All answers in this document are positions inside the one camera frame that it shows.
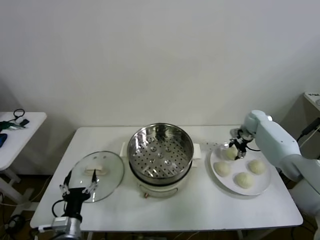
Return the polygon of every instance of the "stainless steel steamer basket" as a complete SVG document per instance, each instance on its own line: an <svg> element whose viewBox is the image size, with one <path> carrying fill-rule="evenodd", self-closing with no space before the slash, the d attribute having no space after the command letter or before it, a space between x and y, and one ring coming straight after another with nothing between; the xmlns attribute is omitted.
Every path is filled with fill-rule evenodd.
<svg viewBox="0 0 320 240"><path fill-rule="evenodd" d="M155 123L138 130L127 148L134 175L154 186L167 186L181 180L189 171L194 145L181 128Z"/></svg>

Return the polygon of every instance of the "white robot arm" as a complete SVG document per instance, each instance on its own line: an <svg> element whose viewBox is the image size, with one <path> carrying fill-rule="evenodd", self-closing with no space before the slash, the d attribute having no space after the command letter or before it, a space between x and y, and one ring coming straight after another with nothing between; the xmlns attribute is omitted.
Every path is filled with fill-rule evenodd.
<svg viewBox="0 0 320 240"><path fill-rule="evenodd" d="M253 110L244 124L231 131L230 146L238 149L238 158L246 154L247 143L255 139L266 159L298 184L290 191L297 206L305 213L320 215L320 164L301 156L297 141L263 111Z"/></svg>

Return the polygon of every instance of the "steamed bun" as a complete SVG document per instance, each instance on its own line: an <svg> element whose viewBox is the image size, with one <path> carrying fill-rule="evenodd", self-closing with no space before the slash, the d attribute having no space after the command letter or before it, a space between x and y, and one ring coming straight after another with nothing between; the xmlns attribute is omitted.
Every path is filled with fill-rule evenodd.
<svg viewBox="0 0 320 240"><path fill-rule="evenodd" d="M254 177L247 172L240 172L235 176L235 182L243 189L251 188L255 181Z"/></svg>
<svg viewBox="0 0 320 240"><path fill-rule="evenodd" d="M226 177L231 173L230 165L224 161L215 162L213 164L213 168L215 172L221 177Z"/></svg>
<svg viewBox="0 0 320 240"><path fill-rule="evenodd" d="M228 147L225 150L225 155L229 160L235 160L236 156L238 156L238 150L237 148L233 145L232 147Z"/></svg>
<svg viewBox="0 0 320 240"><path fill-rule="evenodd" d="M267 168L263 161L257 159L250 161L248 167L251 172L258 175L263 174Z"/></svg>

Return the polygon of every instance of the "white table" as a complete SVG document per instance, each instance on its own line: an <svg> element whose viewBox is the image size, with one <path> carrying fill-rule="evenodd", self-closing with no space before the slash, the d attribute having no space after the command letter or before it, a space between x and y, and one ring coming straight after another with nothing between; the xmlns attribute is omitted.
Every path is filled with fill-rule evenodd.
<svg viewBox="0 0 320 240"><path fill-rule="evenodd" d="M18 206L14 214L19 214L25 208L31 206L29 202L29 197L31 196L33 189L28 188L23 195L17 192L12 184L14 182L20 182L20 178L9 169L10 165L16 159L21 150L25 147L31 137L35 134L41 124L47 118L44 112L26 112L23 116L30 122L25 126L25 129L20 130L2 130L1 134L7 134L8 137L4 142L3 146L0 147L0 171L3 171L10 179L10 183L6 183L2 178L0 178L0 190L4 195L11 198L17 204L27 203ZM9 121L14 118L12 112L0 112L0 122Z"/></svg>
<svg viewBox="0 0 320 240"><path fill-rule="evenodd" d="M170 198L144 198L124 158L125 175L109 197L85 203L81 229L92 232L211 231L296 226L303 218L274 167L269 188L259 196L231 193L212 177L206 156L211 143L227 141L236 126L183 126L201 146L202 159L192 167L186 187ZM82 127L66 150L47 187L30 225L51 224L53 203L62 198L62 184L69 170L82 157L109 150L119 153L139 127ZM56 206L62 214L63 204Z"/></svg>

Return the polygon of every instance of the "white wall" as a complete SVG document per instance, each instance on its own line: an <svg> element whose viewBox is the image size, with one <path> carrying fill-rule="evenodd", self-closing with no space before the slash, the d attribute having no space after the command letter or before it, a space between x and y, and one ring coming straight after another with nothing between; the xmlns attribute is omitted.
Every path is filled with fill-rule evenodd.
<svg viewBox="0 0 320 240"><path fill-rule="evenodd" d="M252 109L282 121L301 93L320 89L319 9L318 0L1 1L2 91L48 114L25 155L52 172L80 126L239 124Z"/></svg>

